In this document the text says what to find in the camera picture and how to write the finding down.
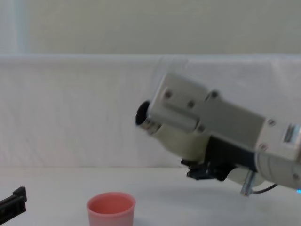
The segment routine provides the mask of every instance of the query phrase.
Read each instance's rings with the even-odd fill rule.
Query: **screw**
[[[294,173],[294,174],[293,174],[293,179],[294,179],[294,180],[299,180],[299,179],[300,179],[300,177],[299,177],[299,175],[298,175],[298,174]]]
[[[198,127],[198,131],[201,132],[201,133],[204,132],[205,129],[206,129],[206,128],[205,128],[204,125],[200,125],[200,126]]]
[[[166,99],[169,99],[169,98],[171,98],[171,96],[173,95],[173,93],[171,92],[171,91],[166,91],[165,92],[165,94],[164,94],[164,97],[166,98]]]
[[[187,103],[187,107],[188,107],[188,108],[193,108],[194,105],[195,105],[195,102],[194,102],[193,100],[191,100],[191,101],[189,101],[189,102]]]
[[[217,91],[212,91],[211,92],[211,97],[212,97],[212,99],[216,99],[218,97],[218,92]]]
[[[274,119],[269,119],[268,120],[268,125],[269,126],[275,126],[276,125],[276,121]]]
[[[262,151],[266,151],[268,149],[268,146],[266,144],[260,144],[259,149]]]

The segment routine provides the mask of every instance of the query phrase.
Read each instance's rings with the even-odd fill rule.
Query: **pink cup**
[[[135,198],[121,192],[108,192],[87,203],[90,226],[133,226]]]

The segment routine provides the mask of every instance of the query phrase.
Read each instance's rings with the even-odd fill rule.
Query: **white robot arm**
[[[191,178],[228,177],[244,184],[245,196],[264,180],[301,189],[300,125],[223,101],[218,91],[186,76],[167,74],[135,122],[182,157]]]

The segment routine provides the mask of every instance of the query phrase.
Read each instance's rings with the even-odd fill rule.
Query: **table surface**
[[[134,226],[296,226],[301,194],[277,187],[249,198],[231,181],[194,181],[187,169],[1,168],[3,199],[26,186],[27,211],[5,226],[88,226],[86,202],[123,191],[136,200]]]

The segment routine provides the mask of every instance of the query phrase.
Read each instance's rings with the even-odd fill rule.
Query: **black cable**
[[[277,187],[277,184],[273,184],[270,187],[267,187],[265,189],[259,190],[259,191],[252,191],[252,194],[262,194],[264,192],[268,192],[269,190],[272,190],[274,187]]]

